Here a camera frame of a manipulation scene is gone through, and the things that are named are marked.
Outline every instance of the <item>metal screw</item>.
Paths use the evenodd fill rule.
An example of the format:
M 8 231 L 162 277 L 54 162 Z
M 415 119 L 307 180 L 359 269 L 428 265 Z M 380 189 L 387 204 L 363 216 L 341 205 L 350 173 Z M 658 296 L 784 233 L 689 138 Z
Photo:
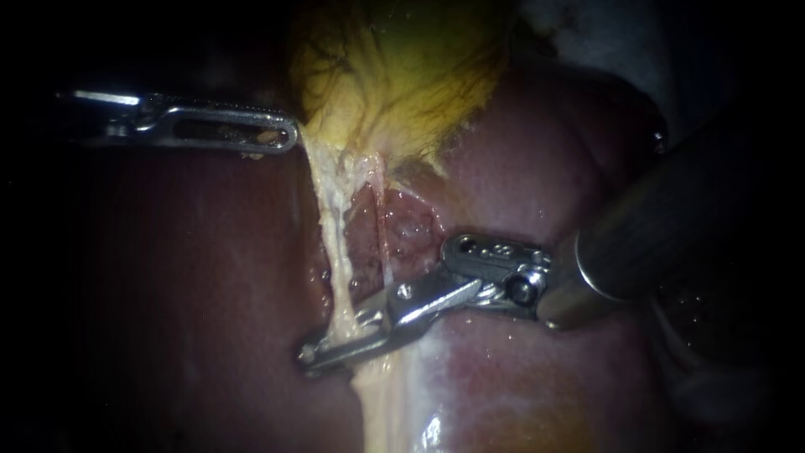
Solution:
M 399 288 L 397 288 L 397 295 L 400 296 L 401 299 L 411 299 L 413 296 L 413 289 L 411 288 L 410 284 L 401 284 Z
M 302 346 L 302 350 L 299 351 L 299 355 L 297 356 L 302 363 L 311 363 L 315 357 L 316 346 L 310 344 Z

